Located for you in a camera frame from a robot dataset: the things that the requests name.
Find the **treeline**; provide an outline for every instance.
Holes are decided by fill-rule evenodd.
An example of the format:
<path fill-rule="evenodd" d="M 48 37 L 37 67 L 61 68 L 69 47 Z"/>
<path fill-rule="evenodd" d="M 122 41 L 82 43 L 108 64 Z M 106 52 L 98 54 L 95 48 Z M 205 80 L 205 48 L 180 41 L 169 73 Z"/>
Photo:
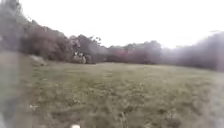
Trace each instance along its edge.
<path fill-rule="evenodd" d="M 99 37 L 66 37 L 57 30 L 28 21 L 17 0 L 0 4 L 0 50 L 16 50 L 55 61 L 169 64 L 223 71 L 223 37 L 224 32 L 219 32 L 195 45 L 176 49 L 162 48 L 157 41 L 106 48 Z"/>

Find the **sky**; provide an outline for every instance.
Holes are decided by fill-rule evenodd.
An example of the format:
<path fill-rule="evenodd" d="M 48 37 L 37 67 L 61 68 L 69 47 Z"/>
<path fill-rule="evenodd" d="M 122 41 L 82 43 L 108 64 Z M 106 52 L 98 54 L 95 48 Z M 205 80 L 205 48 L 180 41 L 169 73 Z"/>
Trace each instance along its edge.
<path fill-rule="evenodd" d="M 23 12 L 66 36 L 97 36 L 105 46 L 157 40 L 191 45 L 224 30 L 222 0 L 20 0 Z"/>

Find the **hill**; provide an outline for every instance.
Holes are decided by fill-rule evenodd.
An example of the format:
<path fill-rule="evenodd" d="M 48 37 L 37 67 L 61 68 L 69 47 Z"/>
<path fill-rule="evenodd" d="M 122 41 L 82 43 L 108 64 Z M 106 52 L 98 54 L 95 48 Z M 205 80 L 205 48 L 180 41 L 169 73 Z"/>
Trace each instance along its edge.
<path fill-rule="evenodd" d="M 12 59 L 18 60 L 17 63 L 9 61 L 12 57 L 17 58 Z M 5 89 L 9 92 L 17 89 L 18 94 L 15 90 L 10 94 L 20 100 L 6 111 L 19 115 L 26 113 L 28 119 L 35 120 L 33 127 L 67 128 L 80 124 L 82 128 L 196 128 L 200 122 L 204 126 L 215 124 L 206 112 L 213 112 L 215 117 L 217 108 L 222 106 L 216 100 L 217 108 L 213 111 L 211 107 L 213 99 L 221 95 L 217 92 L 221 91 L 220 83 L 223 82 L 218 78 L 223 77 L 222 73 L 115 63 L 48 62 L 47 66 L 32 66 L 30 58 L 21 54 L 10 53 L 7 58 L 8 63 L 4 66 L 3 62 L 7 61 L 0 61 L 0 78 L 5 84 L 16 85 Z M 17 83 L 7 76 L 16 79 Z"/>

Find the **grass field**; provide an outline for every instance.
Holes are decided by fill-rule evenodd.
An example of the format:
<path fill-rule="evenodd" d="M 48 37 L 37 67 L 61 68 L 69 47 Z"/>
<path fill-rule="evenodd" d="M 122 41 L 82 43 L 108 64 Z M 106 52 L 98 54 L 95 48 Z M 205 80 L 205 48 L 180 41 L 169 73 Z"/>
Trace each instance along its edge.
<path fill-rule="evenodd" d="M 22 63 L 22 102 L 34 106 L 26 112 L 44 128 L 194 127 L 204 118 L 215 78 L 223 76 L 174 66 Z"/>

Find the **small white object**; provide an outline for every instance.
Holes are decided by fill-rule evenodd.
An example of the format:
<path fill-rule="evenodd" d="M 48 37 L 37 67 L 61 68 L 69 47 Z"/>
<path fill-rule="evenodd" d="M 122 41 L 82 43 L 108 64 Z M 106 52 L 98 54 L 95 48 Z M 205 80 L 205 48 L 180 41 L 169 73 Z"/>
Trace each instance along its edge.
<path fill-rule="evenodd" d="M 36 63 L 39 64 L 41 66 L 45 66 L 47 65 L 46 62 L 44 61 L 44 59 L 42 57 L 36 56 L 36 55 L 30 55 L 30 58 Z"/>
<path fill-rule="evenodd" d="M 71 128 L 80 128 L 80 125 L 73 124 L 73 125 L 71 126 Z"/>
<path fill-rule="evenodd" d="M 30 105 L 30 109 L 32 109 L 32 110 L 34 110 L 34 111 L 37 109 L 37 107 L 38 107 L 38 106 L 36 106 L 36 105 Z"/>

